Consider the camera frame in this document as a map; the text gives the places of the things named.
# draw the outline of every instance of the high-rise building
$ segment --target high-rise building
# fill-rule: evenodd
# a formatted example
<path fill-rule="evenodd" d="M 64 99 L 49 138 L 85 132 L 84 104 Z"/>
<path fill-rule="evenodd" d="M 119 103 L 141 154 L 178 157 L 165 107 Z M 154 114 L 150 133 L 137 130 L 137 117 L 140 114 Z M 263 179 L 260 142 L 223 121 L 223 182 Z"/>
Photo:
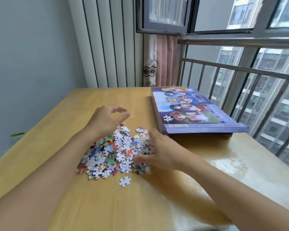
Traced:
<path fill-rule="evenodd" d="M 258 12 L 263 0 L 235 0 L 228 22 L 227 29 L 252 28 L 255 25 Z M 271 27 L 289 27 L 289 0 L 281 0 L 276 10 Z M 221 47 L 217 62 L 222 64 L 237 65 L 243 48 Z M 254 68 L 289 73 L 289 49 L 267 49 L 261 48 L 254 62 Z M 232 70 L 220 69 L 213 94 L 212 102 L 220 107 L 231 76 Z M 244 89 L 240 95 L 232 118 L 237 120 L 242 106 L 248 96 L 250 87 L 256 78 L 250 74 Z M 239 122 L 250 127 L 249 134 L 253 136 L 259 123 L 264 118 L 270 104 L 276 97 L 282 80 L 262 75 L 247 104 L 246 109 Z M 266 149 L 276 154 L 279 148 L 289 137 L 289 86 L 281 97 L 276 109 L 272 112 L 265 126 L 257 136 L 256 140 Z M 289 166 L 289 145 L 279 158 Z"/>

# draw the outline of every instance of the vertical panel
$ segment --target vertical panel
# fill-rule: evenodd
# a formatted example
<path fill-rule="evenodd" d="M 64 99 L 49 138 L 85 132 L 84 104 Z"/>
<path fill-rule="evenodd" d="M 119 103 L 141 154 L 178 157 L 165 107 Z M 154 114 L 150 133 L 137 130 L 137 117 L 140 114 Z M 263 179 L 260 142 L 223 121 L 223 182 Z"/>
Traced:
<path fill-rule="evenodd" d="M 115 44 L 115 57 L 117 64 L 119 87 L 126 87 L 125 54 L 123 38 L 123 20 L 121 0 L 110 0 L 112 14 L 113 40 Z"/>
<path fill-rule="evenodd" d="M 108 87 L 96 0 L 83 0 L 99 87 Z"/>
<path fill-rule="evenodd" d="M 100 21 L 102 46 L 106 63 L 108 86 L 117 87 L 117 71 L 112 38 L 112 23 L 110 18 L 109 0 L 97 0 L 97 10 Z"/>
<path fill-rule="evenodd" d="M 98 87 L 82 0 L 69 0 L 88 87 Z"/>
<path fill-rule="evenodd" d="M 135 86 L 135 54 L 134 54 L 134 21 L 133 0 L 121 0 L 123 5 L 123 24 L 125 36 L 125 59 L 127 86 Z"/>
<path fill-rule="evenodd" d="M 135 85 L 142 87 L 143 78 L 143 34 L 136 33 L 136 12 L 135 0 L 133 2 L 134 10 L 134 34 L 135 34 Z"/>

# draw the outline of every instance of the hand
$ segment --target hand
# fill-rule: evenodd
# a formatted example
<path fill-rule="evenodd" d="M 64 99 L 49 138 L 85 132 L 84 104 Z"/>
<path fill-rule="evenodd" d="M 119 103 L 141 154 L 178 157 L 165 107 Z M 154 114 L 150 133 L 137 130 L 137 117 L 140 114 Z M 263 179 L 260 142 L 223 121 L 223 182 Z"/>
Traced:
<path fill-rule="evenodd" d="M 111 113 L 122 113 L 117 118 L 112 118 Z M 106 136 L 109 136 L 116 130 L 118 125 L 130 116 L 127 109 L 119 105 L 105 105 L 97 108 L 89 120 L 88 124 L 83 128 L 83 132 L 88 136 L 89 141 L 97 141 Z"/>
<path fill-rule="evenodd" d="M 156 129 L 149 131 L 153 141 L 154 154 L 138 154 L 134 157 L 136 163 L 152 164 L 163 169 L 179 169 L 179 164 L 186 155 L 192 154 L 190 151 L 180 146 L 166 135 L 162 135 Z"/>

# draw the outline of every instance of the table top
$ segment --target table top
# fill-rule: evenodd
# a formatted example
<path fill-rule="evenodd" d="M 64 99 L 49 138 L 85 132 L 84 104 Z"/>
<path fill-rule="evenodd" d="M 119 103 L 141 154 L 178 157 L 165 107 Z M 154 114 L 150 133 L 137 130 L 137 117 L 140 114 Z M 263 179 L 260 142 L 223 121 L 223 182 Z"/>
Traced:
<path fill-rule="evenodd" d="M 117 103 L 131 113 L 132 130 L 157 128 L 149 87 L 84 88 L 71 92 L 0 158 L 0 197 L 59 150 L 81 130 L 95 109 Z M 172 136 L 220 170 L 289 209 L 289 167 L 245 133 Z M 182 230 L 230 221 L 201 186 L 179 171 L 152 167 L 129 173 L 131 184 L 119 186 L 117 174 L 88 180 L 75 176 L 54 215 L 50 230 Z"/>

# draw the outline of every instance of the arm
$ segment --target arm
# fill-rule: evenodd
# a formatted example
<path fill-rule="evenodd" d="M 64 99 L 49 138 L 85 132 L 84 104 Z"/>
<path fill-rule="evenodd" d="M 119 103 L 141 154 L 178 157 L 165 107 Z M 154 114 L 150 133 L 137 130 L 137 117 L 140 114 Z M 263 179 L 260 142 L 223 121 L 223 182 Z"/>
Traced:
<path fill-rule="evenodd" d="M 137 163 L 182 171 L 194 178 L 242 231 L 289 231 L 289 210 L 215 168 L 157 130 L 150 131 L 155 153 Z"/>
<path fill-rule="evenodd" d="M 0 230 L 46 230 L 85 151 L 127 119 L 126 111 L 117 105 L 96 109 L 85 128 L 0 198 Z M 113 119 L 114 112 L 125 113 Z"/>

